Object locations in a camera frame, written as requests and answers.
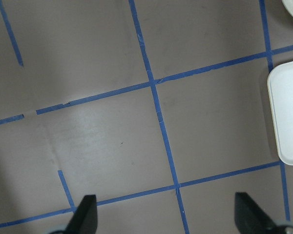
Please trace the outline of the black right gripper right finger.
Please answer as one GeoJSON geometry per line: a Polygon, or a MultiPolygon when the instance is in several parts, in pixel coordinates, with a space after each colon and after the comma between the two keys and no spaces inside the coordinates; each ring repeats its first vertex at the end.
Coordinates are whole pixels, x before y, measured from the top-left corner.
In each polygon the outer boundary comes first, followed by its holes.
{"type": "Polygon", "coordinates": [[[235,193],[235,225],[240,234],[273,234],[276,223],[246,192],[235,193]]]}

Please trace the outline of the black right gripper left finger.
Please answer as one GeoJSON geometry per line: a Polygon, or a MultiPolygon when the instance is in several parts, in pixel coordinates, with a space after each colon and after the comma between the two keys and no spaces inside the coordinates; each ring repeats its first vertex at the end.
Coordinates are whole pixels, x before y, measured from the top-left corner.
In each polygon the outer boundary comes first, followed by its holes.
{"type": "Polygon", "coordinates": [[[85,195],[68,223],[65,234],[95,234],[98,228],[96,195],[85,195]]]}

